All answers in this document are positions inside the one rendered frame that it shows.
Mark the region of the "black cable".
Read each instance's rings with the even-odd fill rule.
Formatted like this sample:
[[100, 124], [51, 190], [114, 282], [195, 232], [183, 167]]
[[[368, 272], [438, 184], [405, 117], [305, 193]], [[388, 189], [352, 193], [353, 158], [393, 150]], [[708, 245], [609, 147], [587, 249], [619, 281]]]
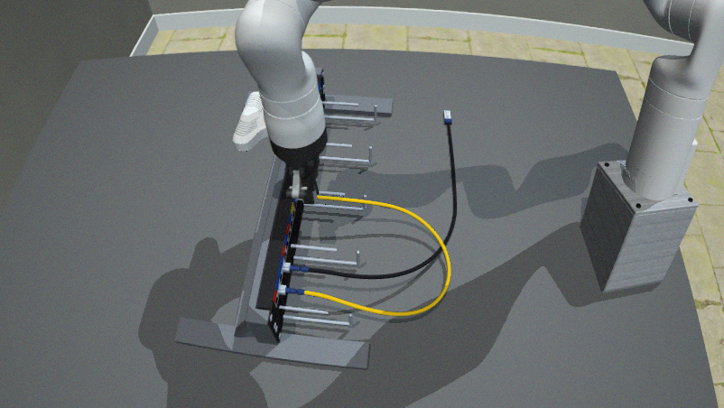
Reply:
[[[452, 148], [452, 140], [451, 140], [450, 123], [447, 123], [447, 127], [448, 127], [449, 143], [450, 143], [450, 160], [451, 160], [452, 185], [453, 185], [453, 217], [452, 217], [452, 222], [451, 222], [451, 225], [450, 225], [449, 233], [448, 233], [448, 235], [446, 236], [446, 238], [445, 238], [445, 240], [444, 240], [444, 242], [443, 242], [444, 245], [446, 245], [446, 244], [448, 243], [449, 239], [450, 239], [451, 233], [452, 233], [453, 228], [454, 228], [454, 225], [455, 225], [456, 216], [457, 216], [456, 177], [455, 177], [455, 165], [454, 165], [454, 156], [453, 156], [453, 148]], [[330, 271], [330, 270], [309, 268], [309, 267], [305, 267], [305, 266], [302, 266], [302, 267], [300, 268], [300, 270], [301, 270], [301, 272], [305, 272], [305, 273], [312, 272], [312, 273], [319, 273], [319, 274], [331, 274], [331, 275], [336, 275], [336, 276], [342, 276], [342, 277], [348, 277], [348, 278], [357, 278], [357, 279], [385, 279], [385, 278], [393, 278], [393, 277], [402, 276], [402, 275], [409, 274], [409, 273], [412, 273], [412, 272], [414, 272], [414, 271], [419, 270], [420, 268], [424, 267], [424, 266], [427, 265], [429, 262], [431, 262], [431, 261], [441, 252], [441, 250], [442, 250], [442, 248], [441, 248], [441, 246], [440, 246], [440, 248], [439, 248], [429, 259], [427, 259], [425, 262], [423, 262], [423, 263], [415, 266], [414, 268], [411, 268], [411, 269], [406, 270], [406, 271], [402, 271], [402, 272], [400, 272], [400, 273], [395, 273], [395, 274], [380, 274], [380, 275], [346, 274], [346, 273], [335, 272], [335, 271]]]

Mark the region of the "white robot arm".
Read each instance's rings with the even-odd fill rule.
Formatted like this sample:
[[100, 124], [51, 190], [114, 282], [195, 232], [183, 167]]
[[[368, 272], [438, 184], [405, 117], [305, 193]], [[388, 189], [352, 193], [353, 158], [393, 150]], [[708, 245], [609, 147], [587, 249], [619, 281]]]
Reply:
[[[250, 150], [268, 135], [290, 149], [322, 135], [325, 117], [316, 70], [302, 51], [302, 37], [313, 13], [328, 1], [248, 0], [235, 40], [259, 92], [249, 95], [233, 134], [238, 151]], [[698, 145], [694, 138], [724, 58], [724, 0], [643, 1], [662, 28], [694, 43], [690, 56], [654, 59], [622, 173], [634, 193], [666, 200], [679, 194], [689, 170]]]

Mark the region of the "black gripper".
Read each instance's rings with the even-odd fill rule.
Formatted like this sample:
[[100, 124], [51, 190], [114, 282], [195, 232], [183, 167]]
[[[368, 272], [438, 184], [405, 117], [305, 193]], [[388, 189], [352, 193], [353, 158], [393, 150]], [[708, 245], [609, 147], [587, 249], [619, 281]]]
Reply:
[[285, 165], [292, 179], [292, 186], [286, 191], [287, 199], [302, 199], [304, 204], [317, 204], [317, 195], [320, 192], [317, 180], [320, 154], [326, 147], [327, 141], [326, 123], [320, 138], [301, 148], [284, 148], [270, 139], [274, 154], [288, 164]]

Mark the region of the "yellow patch cord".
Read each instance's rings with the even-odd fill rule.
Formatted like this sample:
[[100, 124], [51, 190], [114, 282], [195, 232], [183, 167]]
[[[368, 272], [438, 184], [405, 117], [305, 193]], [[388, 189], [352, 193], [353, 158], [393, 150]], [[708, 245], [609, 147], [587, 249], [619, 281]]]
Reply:
[[331, 300], [331, 301], [335, 301], [335, 302], [338, 302], [338, 303], [341, 303], [341, 304], [344, 304], [344, 305], [347, 305], [347, 306], [349, 306], [349, 307], [356, 308], [356, 309], [359, 309], [359, 310], [362, 310], [362, 311], [368, 311], [368, 312], [373, 312], [373, 313], [376, 313], [376, 314], [389, 315], [389, 316], [408, 316], [408, 315], [418, 314], [418, 313], [427, 311], [428, 309], [430, 309], [431, 307], [433, 307], [435, 304], [437, 304], [437, 303], [441, 300], [441, 298], [443, 297], [443, 295], [444, 295], [445, 292], [447, 291], [448, 286], [449, 286], [449, 283], [450, 283], [450, 258], [449, 258], [449, 255], [448, 255], [448, 252], [447, 252], [447, 249], [446, 249], [445, 245], [444, 245], [443, 242], [441, 241], [441, 238], [440, 238], [440, 237], [438, 236], [438, 234], [434, 231], [434, 229], [433, 229], [428, 223], [426, 223], [422, 218], [418, 217], [417, 215], [415, 215], [414, 213], [412, 213], [411, 211], [409, 211], [409, 210], [407, 210], [407, 209], [403, 209], [403, 208], [397, 207], [397, 206], [395, 206], [395, 205], [391, 205], [391, 204], [387, 204], [387, 203], [383, 203], [383, 202], [377, 202], [377, 201], [371, 201], [371, 200], [364, 200], [364, 199], [350, 199], [350, 198], [341, 198], [341, 197], [320, 196], [320, 195], [317, 195], [317, 197], [318, 197], [318, 199], [336, 200], [336, 201], [346, 201], [346, 202], [355, 202], [355, 203], [363, 203], [363, 204], [369, 204], [369, 205], [376, 205], [376, 206], [381, 206], [381, 207], [387, 207], [387, 208], [390, 208], [390, 209], [396, 209], [396, 210], [402, 211], [403, 213], [406, 213], [406, 214], [412, 216], [413, 218], [417, 219], [418, 221], [420, 221], [422, 224], [424, 224], [424, 225], [432, 232], [432, 234], [436, 237], [436, 239], [438, 240], [439, 244], [441, 245], [441, 248], [442, 248], [442, 250], [443, 250], [443, 253], [444, 253], [445, 258], [446, 258], [446, 263], [447, 263], [447, 279], [446, 279], [446, 283], [445, 283], [445, 285], [444, 285], [444, 288], [443, 288], [441, 294], [438, 296], [438, 298], [437, 298], [435, 301], [433, 301], [431, 304], [429, 304], [429, 305], [427, 305], [427, 306], [425, 306], [425, 307], [423, 307], [423, 308], [421, 308], [421, 309], [419, 309], [419, 310], [416, 310], [416, 311], [404, 311], [404, 312], [381, 311], [381, 310], [376, 310], [376, 309], [371, 309], [371, 308], [368, 308], [368, 307], [365, 307], [365, 306], [361, 306], [361, 305], [358, 305], [358, 304], [355, 304], [355, 303], [352, 303], [352, 302], [349, 302], [349, 301], [344, 301], [344, 300], [341, 300], [341, 299], [339, 299], [339, 298], [336, 298], [336, 297], [333, 297], [333, 296], [329, 296], [329, 295], [327, 295], [327, 294], [323, 294], [323, 293], [319, 293], [319, 292], [310, 292], [310, 291], [305, 291], [305, 290], [302, 290], [302, 289], [296, 290], [296, 293], [297, 293], [297, 294], [300, 294], [300, 295], [306, 294], [306, 295], [321, 297], [321, 298], [324, 298], [324, 299], [327, 299], [327, 300]]

